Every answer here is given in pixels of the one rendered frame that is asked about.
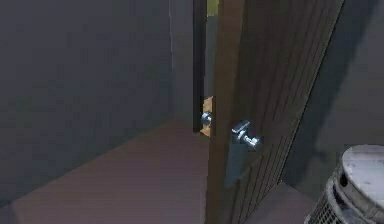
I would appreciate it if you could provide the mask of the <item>brown wooden room door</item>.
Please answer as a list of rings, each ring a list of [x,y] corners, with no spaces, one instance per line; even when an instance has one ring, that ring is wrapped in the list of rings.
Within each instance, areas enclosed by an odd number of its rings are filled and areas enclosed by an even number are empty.
[[[204,224],[244,224],[280,182],[344,2],[219,0]]]

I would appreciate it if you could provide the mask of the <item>dark door frame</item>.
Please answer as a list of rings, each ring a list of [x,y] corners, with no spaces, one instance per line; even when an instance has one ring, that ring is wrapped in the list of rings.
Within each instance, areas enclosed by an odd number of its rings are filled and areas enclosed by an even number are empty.
[[[206,0],[193,0],[193,132],[201,130],[204,103]]]

